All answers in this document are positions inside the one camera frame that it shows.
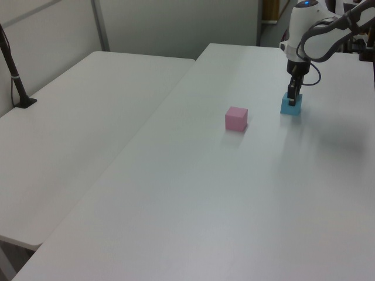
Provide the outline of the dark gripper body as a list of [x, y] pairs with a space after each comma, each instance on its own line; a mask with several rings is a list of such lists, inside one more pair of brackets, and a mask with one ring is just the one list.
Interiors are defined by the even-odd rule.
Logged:
[[295, 62], [288, 60], [287, 62], [287, 72], [292, 77], [302, 77], [309, 73], [310, 61]]

